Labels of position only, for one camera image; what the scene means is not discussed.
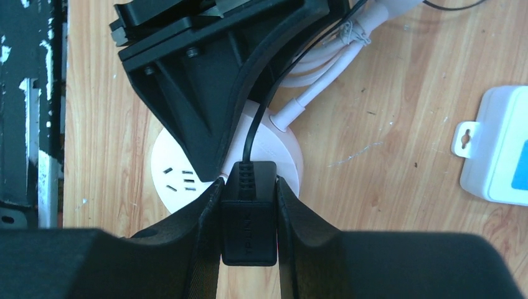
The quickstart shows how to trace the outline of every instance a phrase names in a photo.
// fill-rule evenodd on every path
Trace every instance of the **screw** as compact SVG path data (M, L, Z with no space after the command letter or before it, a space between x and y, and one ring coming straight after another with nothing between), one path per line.
M190 47L186 53L188 58L193 58L200 55L200 50L197 47Z
M154 73L154 69L153 69L152 67L146 67L146 68L145 68L145 74L146 74L147 76L150 76L150 75L152 75L153 73Z

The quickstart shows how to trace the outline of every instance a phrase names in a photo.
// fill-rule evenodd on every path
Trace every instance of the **wooden table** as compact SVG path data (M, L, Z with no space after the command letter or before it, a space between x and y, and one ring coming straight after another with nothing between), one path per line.
M70 2L64 226L130 236L167 216L149 167L161 125L121 67L112 4ZM450 151L455 126L475 118L486 90L528 83L526 16L525 0L465 12L420 5L375 31L292 125L304 154L301 200L340 229L482 235L528 292L528 209L464 192L463 160ZM271 107L298 93L281 90ZM220 269L219 297L279 294L278 267Z

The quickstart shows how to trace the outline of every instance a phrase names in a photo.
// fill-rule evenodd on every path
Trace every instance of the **round white power strip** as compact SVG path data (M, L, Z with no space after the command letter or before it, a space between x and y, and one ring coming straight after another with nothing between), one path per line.
M242 159L246 135L257 109L258 104L253 101L247 101L244 106L222 167L220 176L225 179L228 178L235 162ZM282 132L275 127L270 121L269 110L266 110L258 127L251 159L275 162L277 174L283 177L291 190L299 196L303 176L301 148L290 129ZM183 149L166 129L161 131L154 144L151 171L158 195L171 213L197 199L212 184L200 181Z

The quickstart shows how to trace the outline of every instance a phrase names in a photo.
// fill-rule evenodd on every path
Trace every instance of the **black cable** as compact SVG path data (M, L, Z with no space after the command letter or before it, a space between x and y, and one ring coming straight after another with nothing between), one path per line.
M295 59L289 67L287 67L277 78L273 86L271 87L270 91L266 94L266 97L258 107L257 112L255 113L255 117L253 121L251 122L251 126L249 127L248 134L246 136L246 142L244 144L244 150L242 153L242 161L244 163L249 163L251 161L251 148L253 147L253 141L255 141L255 135L257 134L258 126L260 125L260 122L262 121L262 117L264 116L264 113L266 112L266 108L271 103L271 100L273 99L273 96L275 95L276 90L279 88L280 83L284 78L290 73L291 69L297 65L299 61L311 50L313 49L318 43L320 43L324 38L326 38L329 34L333 33L337 28L341 27L348 19L352 17L365 3L367 0L359 0L352 9L334 26L332 26L329 30L327 30L323 35L321 35L318 39L316 39L308 48L306 48L297 59Z
M465 9L469 9L469 8L475 7L477 5L480 5L480 4L482 4L482 3L486 2L486 1L487 0L479 0L476 3L473 3L472 5L463 6L463 7L443 7L443 6L431 3L431 2L429 2L427 0L424 0L423 3L426 4L427 6L430 6L432 8L435 8L435 9L438 9L438 10L441 10L441 11L463 11Z

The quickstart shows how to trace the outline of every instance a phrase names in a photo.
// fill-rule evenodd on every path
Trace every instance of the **blue label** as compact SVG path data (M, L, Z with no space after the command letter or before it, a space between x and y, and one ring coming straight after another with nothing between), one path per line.
M521 158L513 175L512 188L528 191L528 140L521 151Z

